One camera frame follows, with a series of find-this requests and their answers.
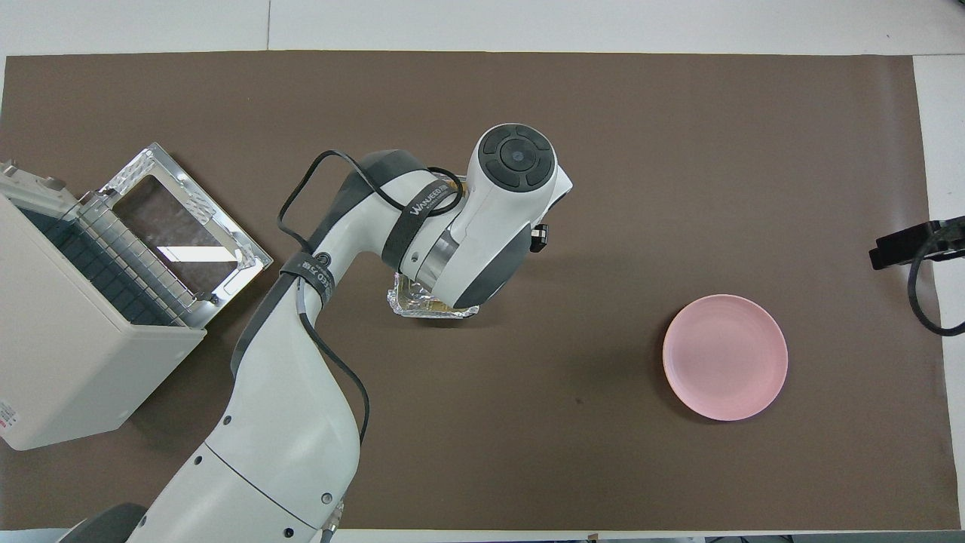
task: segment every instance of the robot end effector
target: robot end effector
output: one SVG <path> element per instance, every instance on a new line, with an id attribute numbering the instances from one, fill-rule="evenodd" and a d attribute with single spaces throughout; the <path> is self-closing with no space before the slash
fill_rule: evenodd
<path id="1" fill-rule="evenodd" d="M 541 250 L 547 228 L 539 223 L 573 188 L 549 140 L 519 124 L 479 139 L 465 184 L 465 205 L 410 275 L 452 307 L 488 300 L 527 252 Z"/>

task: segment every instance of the label sticker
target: label sticker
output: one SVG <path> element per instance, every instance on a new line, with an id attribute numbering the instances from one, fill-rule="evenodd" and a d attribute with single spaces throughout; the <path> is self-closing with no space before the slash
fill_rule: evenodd
<path id="1" fill-rule="evenodd" d="M 0 400 L 0 434 L 10 430 L 16 424 L 16 411 L 7 402 Z"/>

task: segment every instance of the black button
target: black button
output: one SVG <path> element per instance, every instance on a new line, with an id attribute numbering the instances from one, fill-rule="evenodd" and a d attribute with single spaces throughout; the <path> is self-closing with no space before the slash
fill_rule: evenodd
<path id="1" fill-rule="evenodd" d="M 549 141 L 542 136 L 539 132 L 522 125 L 516 126 L 516 133 L 525 137 L 526 139 L 533 142 L 533 145 L 537 146 L 537 149 L 541 151 L 549 151 Z"/>
<path id="2" fill-rule="evenodd" d="M 485 164 L 485 169 L 497 183 L 519 187 L 519 176 L 506 169 L 506 166 L 501 164 L 499 160 L 490 160 Z"/>
<path id="3" fill-rule="evenodd" d="M 537 163 L 537 148 L 529 140 L 515 137 L 503 144 L 499 158 L 510 170 L 525 172 Z"/>
<path id="4" fill-rule="evenodd" d="M 553 167 L 553 156 L 549 153 L 540 153 L 539 162 L 533 171 L 526 174 L 526 183 L 529 186 L 539 185 L 549 177 L 549 170 Z"/>
<path id="5" fill-rule="evenodd" d="M 482 152 L 487 155 L 493 155 L 496 153 L 496 148 L 499 147 L 499 142 L 510 137 L 512 133 L 509 129 L 505 127 L 500 127 L 489 133 L 488 136 L 482 141 Z"/>

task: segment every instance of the white table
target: white table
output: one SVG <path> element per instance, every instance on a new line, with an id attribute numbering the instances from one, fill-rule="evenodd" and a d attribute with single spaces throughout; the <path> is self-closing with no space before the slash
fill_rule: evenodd
<path id="1" fill-rule="evenodd" d="M 8 55 L 264 49 L 914 55 L 929 212 L 965 214 L 965 6 L 954 0 L 0 0 L 0 68 Z M 965 320 L 965 260 L 937 266 L 935 281 L 944 325 Z M 965 517 L 965 336 L 943 345 Z M 345 529 L 336 540 L 583 539 L 587 528 Z M 702 534 L 600 533 L 684 535 Z"/>

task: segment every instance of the black strap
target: black strap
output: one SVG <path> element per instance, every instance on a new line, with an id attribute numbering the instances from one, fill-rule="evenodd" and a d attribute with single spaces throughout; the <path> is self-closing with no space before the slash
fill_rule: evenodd
<path id="1" fill-rule="evenodd" d="M 312 256 L 307 252 L 297 252 L 279 270 L 281 273 L 290 273 L 305 279 L 321 297 L 321 304 L 324 306 L 332 298 L 332 291 L 335 290 L 335 277 L 328 270 L 331 257 L 327 253 L 320 253 L 318 257 Z"/>
<path id="2" fill-rule="evenodd" d="M 416 197 L 402 210 L 395 226 L 392 227 L 392 232 L 389 232 L 385 246 L 382 247 L 382 262 L 393 270 L 400 270 L 402 258 L 405 257 L 412 241 L 416 239 L 416 234 L 426 222 L 428 214 L 452 194 L 455 194 L 455 189 L 441 180 L 426 185 L 416 194 Z"/>

